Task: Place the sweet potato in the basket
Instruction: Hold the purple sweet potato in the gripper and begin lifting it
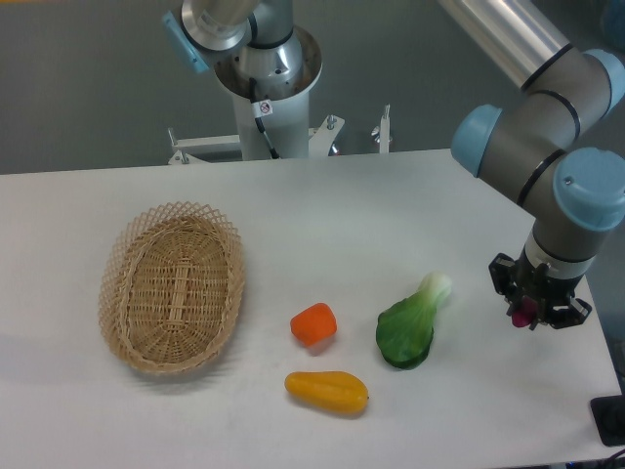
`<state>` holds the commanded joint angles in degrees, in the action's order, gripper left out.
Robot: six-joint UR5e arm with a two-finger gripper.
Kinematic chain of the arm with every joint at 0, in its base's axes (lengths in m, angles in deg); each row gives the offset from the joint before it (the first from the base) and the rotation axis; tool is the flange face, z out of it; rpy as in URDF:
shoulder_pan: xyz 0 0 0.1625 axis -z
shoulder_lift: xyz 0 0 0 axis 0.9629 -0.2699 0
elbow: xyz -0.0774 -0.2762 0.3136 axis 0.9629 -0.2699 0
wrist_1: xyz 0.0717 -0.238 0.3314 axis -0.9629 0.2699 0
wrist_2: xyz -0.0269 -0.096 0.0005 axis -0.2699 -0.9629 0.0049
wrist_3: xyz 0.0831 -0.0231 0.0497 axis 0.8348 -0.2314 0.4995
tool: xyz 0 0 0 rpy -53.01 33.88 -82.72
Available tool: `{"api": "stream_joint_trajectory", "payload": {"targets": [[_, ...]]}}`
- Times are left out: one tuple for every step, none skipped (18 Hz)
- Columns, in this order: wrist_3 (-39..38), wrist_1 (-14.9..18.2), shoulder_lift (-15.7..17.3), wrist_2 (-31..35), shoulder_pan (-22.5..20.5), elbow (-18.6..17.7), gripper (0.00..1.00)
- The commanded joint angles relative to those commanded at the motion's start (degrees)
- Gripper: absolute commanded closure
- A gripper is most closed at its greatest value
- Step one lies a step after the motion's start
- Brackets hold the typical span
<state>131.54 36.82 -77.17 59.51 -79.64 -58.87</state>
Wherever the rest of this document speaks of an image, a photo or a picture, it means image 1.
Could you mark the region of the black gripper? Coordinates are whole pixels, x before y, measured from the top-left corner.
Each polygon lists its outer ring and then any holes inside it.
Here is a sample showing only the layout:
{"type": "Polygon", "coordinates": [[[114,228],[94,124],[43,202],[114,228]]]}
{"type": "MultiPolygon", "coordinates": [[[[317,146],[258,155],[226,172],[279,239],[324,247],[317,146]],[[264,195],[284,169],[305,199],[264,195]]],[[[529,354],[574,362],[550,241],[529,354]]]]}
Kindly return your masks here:
{"type": "Polygon", "coordinates": [[[536,306],[535,320],[544,320],[552,328],[581,325],[593,312],[593,307],[575,296],[582,276],[556,278],[546,263],[534,267],[523,252],[518,259],[499,253],[488,265],[497,294],[510,305],[510,316],[524,298],[536,306]]]}

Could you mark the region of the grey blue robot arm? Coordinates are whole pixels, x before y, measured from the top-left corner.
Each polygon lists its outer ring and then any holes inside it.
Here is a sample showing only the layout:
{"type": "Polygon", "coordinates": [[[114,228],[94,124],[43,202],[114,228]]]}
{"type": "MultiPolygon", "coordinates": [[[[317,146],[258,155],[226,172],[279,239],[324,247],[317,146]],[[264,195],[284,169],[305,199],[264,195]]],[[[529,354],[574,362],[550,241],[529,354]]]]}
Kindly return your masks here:
{"type": "MultiPolygon", "coordinates": [[[[579,325],[591,307],[576,286],[624,217],[624,160],[574,143],[623,99],[623,63],[578,51],[528,1],[443,8],[525,95],[509,113],[475,108],[450,146],[468,172],[535,219],[518,258],[490,263],[494,289],[518,327],[579,325]]],[[[290,2],[185,1],[162,24],[183,62],[213,70],[230,94],[245,159],[328,155],[340,124],[329,117],[309,130],[321,56],[290,2]]]]}

